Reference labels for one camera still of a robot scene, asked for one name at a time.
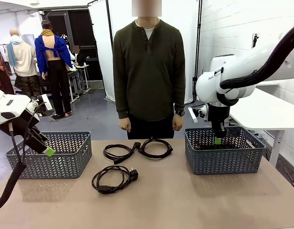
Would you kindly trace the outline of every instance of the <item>camo pants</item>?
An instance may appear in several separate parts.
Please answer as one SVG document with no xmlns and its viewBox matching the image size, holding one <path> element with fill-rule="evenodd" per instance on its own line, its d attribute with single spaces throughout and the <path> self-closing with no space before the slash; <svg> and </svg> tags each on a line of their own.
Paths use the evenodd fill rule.
<svg viewBox="0 0 294 229">
<path fill-rule="evenodd" d="M 39 95 L 42 95 L 37 75 L 17 76 L 15 86 L 31 99 L 36 99 Z M 39 111 L 44 112 L 45 106 L 41 106 Z"/>
</svg>

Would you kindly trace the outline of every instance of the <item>beige sweater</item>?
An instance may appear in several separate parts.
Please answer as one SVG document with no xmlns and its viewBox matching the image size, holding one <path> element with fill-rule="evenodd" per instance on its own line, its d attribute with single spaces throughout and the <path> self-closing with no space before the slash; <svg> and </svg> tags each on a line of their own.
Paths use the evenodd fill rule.
<svg viewBox="0 0 294 229">
<path fill-rule="evenodd" d="M 33 76 L 37 74 L 36 64 L 33 60 L 36 58 L 36 51 L 27 43 L 22 43 L 13 46 L 13 51 L 17 66 L 14 70 L 18 76 Z"/>
</svg>

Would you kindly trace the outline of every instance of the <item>dark green henley shirt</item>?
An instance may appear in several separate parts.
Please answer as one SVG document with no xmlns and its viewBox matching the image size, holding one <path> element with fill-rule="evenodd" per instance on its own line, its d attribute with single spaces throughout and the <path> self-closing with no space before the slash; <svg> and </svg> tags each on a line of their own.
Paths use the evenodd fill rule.
<svg viewBox="0 0 294 229">
<path fill-rule="evenodd" d="M 160 20 L 150 39 L 134 22 L 119 30 L 113 44 L 116 109 L 159 121 L 184 110 L 185 54 L 181 33 Z"/>
</svg>

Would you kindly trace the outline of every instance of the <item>blue jacket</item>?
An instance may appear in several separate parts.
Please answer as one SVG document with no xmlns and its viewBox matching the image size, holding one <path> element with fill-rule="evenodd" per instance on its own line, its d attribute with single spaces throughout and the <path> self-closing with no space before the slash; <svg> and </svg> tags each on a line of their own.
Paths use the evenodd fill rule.
<svg viewBox="0 0 294 229">
<path fill-rule="evenodd" d="M 72 68 L 72 62 L 70 53 L 66 47 L 66 42 L 62 38 L 55 36 L 55 46 L 53 49 L 47 48 L 44 45 L 42 35 L 40 35 L 35 41 L 34 44 L 36 46 L 36 55 L 37 55 L 37 62 L 40 74 L 47 73 L 48 63 L 45 55 L 46 50 L 53 51 L 54 57 L 59 57 L 64 60 L 67 65 Z"/>
</svg>

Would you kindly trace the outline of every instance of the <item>beige tabletop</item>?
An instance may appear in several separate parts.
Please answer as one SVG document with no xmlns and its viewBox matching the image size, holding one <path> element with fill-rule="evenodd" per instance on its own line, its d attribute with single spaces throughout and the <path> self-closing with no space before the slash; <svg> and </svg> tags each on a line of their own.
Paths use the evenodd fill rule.
<svg viewBox="0 0 294 229">
<path fill-rule="evenodd" d="M 0 210 L 0 229 L 279 229 L 294 227 L 294 188 L 262 160 L 257 174 L 196 176 L 184 140 L 169 140 L 173 154 L 160 161 L 135 153 L 122 165 L 139 172 L 126 189 L 101 195 L 95 173 L 112 162 L 108 144 L 93 141 L 93 157 L 76 180 L 20 180 Z M 156 143 L 150 153 L 165 151 Z M 118 172 L 102 184 L 115 185 Z M 6 182 L 0 184 L 0 195 Z"/>
</svg>

